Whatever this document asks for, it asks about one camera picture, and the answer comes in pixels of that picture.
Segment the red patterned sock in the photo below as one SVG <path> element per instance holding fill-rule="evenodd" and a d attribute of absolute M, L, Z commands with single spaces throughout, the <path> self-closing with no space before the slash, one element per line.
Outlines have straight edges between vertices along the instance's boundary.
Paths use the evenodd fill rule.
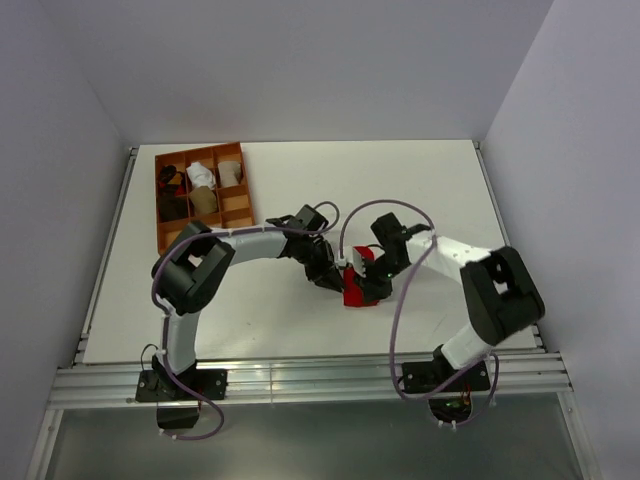
<path fill-rule="evenodd" d="M 361 257 L 367 260 L 374 260 L 374 252 L 368 246 L 355 246 L 351 249 L 351 253 L 357 252 Z M 377 306 L 379 300 L 366 301 L 364 294 L 355 282 L 356 271 L 348 260 L 346 268 L 343 270 L 344 291 L 343 305 L 349 308 L 366 308 Z"/>

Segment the tan ribbed sock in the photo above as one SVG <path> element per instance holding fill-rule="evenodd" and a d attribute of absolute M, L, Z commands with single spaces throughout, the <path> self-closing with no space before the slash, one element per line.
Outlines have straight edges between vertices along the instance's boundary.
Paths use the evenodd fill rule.
<path fill-rule="evenodd" d="M 213 190 L 207 188 L 193 189 L 189 194 L 189 199 L 194 207 L 196 215 L 208 215 L 217 213 L 218 201 Z"/>

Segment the dark brown striped sock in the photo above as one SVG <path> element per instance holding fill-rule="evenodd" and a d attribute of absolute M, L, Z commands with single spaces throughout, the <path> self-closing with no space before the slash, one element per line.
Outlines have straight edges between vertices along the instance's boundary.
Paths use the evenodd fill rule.
<path fill-rule="evenodd" d="M 160 223 L 182 220 L 189 217 L 189 203 L 186 195 L 161 196 L 157 200 Z"/>

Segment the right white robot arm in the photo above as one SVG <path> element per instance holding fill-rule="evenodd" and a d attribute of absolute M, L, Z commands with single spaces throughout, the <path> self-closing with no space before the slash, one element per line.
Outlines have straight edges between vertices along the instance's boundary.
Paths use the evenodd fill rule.
<path fill-rule="evenodd" d="M 467 323 L 438 346 L 422 377 L 432 387 L 457 388 L 467 367 L 546 313 L 544 301 L 520 255 L 511 246 L 496 250 L 474 247 L 439 236 L 431 223 L 404 226 L 395 214 L 374 221 L 371 230 L 382 254 L 369 259 L 352 250 L 354 284 L 366 303 L 388 298 L 393 279 L 409 270 L 430 270 L 456 281 L 462 288 Z"/>

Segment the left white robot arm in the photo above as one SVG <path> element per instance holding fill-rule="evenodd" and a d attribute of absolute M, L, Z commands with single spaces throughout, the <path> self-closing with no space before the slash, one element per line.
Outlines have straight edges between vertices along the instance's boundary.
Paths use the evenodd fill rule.
<path fill-rule="evenodd" d="M 159 388 L 172 399 L 195 391 L 199 317 L 229 267 L 258 259 L 291 258 L 304 267 L 311 283 L 343 292 L 344 281 L 323 237 L 331 228 L 309 205 L 295 215 L 237 230 L 190 222 L 152 269 L 152 302 L 164 314 L 161 347 L 152 360 Z"/>

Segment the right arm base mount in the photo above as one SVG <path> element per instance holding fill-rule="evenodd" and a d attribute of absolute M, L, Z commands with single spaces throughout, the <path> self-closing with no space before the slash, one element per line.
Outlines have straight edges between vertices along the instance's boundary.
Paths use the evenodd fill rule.
<path fill-rule="evenodd" d="M 402 398 L 426 395 L 428 412 L 437 427 L 456 431 L 492 405 L 499 367 L 492 378 L 485 360 L 476 359 L 456 369 L 442 350 L 438 346 L 428 361 L 403 362 L 397 381 Z"/>

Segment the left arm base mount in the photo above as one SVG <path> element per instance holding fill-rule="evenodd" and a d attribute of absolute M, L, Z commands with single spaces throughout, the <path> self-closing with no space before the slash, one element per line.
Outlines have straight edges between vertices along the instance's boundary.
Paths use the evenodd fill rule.
<path fill-rule="evenodd" d="M 156 421 L 164 433 L 177 434 L 192 429 L 200 419 L 204 405 L 225 398 L 228 385 L 226 369 L 199 369 L 197 365 L 175 374 L 186 389 L 175 383 L 154 354 L 151 364 L 141 362 L 134 400 L 155 404 Z"/>

